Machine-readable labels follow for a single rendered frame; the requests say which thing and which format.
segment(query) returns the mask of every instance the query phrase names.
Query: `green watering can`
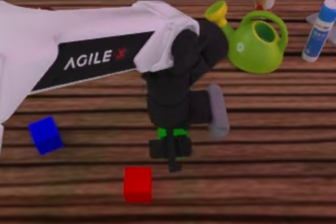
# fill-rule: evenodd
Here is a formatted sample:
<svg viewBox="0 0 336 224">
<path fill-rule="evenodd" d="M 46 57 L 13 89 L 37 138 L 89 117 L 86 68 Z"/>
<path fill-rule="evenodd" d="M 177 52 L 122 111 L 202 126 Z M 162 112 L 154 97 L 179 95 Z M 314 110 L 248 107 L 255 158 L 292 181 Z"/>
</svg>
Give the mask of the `green watering can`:
<svg viewBox="0 0 336 224">
<path fill-rule="evenodd" d="M 270 73 L 276 70 L 282 63 L 288 43 L 286 24 L 275 14 L 258 10 L 247 14 L 234 30 L 225 18 L 226 13 L 226 2 L 218 1 L 207 9 L 205 18 L 216 23 L 226 35 L 231 63 L 249 73 Z M 276 23 L 281 37 L 270 24 L 256 18 L 266 18 Z"/>
</svg>

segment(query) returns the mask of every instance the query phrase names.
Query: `wooden table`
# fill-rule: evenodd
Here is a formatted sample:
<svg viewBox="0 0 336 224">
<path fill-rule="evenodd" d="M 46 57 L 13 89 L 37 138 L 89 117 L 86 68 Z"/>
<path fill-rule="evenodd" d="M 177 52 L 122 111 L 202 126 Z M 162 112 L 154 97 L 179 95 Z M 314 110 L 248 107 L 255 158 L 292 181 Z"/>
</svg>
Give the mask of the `wooden table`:
<svg viewBox="0 0 336 224">
<path fill-rule="evenodd" d="M 200 18 L 213 1 L 170 1 Z M 57 9 L 133 1 L 14 2 Z M 1 223 L 336 223 L 336 48 L 301 60 L 321 1 L 278 1 L 289 29 L 281 68 L 241 72 L 224 60 L 197 84 L 219 83 L 232 131 L 210 142 L 195 127 L 194 155 L 181 173 L 149 158 L 155 138 L 145 85 L 136 72 L 28 97 L 5 123 L 0 159 Z M 252 1 L 229 1 L 237 27 Z M 52 115 L 66 147 L 39 156 L 27 124 Z M 153 204 L 126 205 L 123 169 L 151 166 Z"/>
</svg>

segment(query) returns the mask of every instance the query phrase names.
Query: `blue cap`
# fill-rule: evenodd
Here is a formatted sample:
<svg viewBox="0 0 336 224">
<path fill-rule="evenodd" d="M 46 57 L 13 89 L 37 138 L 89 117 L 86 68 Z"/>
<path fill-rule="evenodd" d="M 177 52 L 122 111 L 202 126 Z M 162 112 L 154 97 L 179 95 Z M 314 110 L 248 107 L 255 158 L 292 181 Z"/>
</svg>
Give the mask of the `blue cap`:
<svg viewBox="0 0 336 224">
<path fill-rule="evenodd" d="M 336 20 L 336 0 L 325 0 L 319 12 L 319 19 L 323 22 Z"/>
</svg>

